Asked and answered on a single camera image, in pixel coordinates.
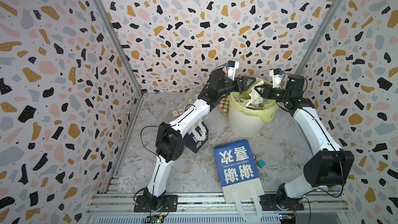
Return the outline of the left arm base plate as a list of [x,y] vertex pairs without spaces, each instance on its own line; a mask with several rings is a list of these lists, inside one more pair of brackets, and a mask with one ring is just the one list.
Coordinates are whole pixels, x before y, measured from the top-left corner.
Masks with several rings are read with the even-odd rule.
[[149,213],[151,212],[166,212],[172,213],[177,211],[178,196],[177,195],[163,195],[151,200],[150,196],[138,196],[136,198],[134,212],[135,213]]

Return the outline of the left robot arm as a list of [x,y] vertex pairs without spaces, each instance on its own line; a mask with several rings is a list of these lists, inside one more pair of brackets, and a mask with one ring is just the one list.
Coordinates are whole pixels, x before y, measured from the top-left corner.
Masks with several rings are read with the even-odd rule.
[[235,78],[233,68],[228,68],[227,71],[228,75],[222,67],[216,68],[209,75],[198,99],[189,109],[170,123],[163,122],[157,126],[156,152],[154,153],[157,162],[148,186],[141,189],[143,194],[134,198],[134,212],[163,211],[166,204],[169,205],[169,211],[172,211],[171,200],[165,199],[166,184],[173,163],[184,151],[183,138],[219,104],[222,98],[232,92],[245,92],[256,82],[254,77]]

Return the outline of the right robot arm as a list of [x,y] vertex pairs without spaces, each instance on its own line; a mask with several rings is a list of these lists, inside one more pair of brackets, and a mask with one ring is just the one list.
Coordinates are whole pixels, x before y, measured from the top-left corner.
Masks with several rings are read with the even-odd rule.
[[279,186],[275,204],[281,210],[297,207],[314,191],[343,187],[354,162],[353,153],[342,149],[322,124],[312,101],[303,97],[307,85],[305,77],[289,75],[284,88],[275,84],[254,87],[262,98],[283,103],[298,123],[313,155],[299,177]]

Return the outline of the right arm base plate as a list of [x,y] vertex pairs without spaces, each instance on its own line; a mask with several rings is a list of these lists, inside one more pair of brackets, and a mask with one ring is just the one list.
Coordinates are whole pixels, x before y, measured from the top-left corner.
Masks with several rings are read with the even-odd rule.
[[290,199],[280,194],[264,194],[260,196],[263,211],[303,211],[301,199]]

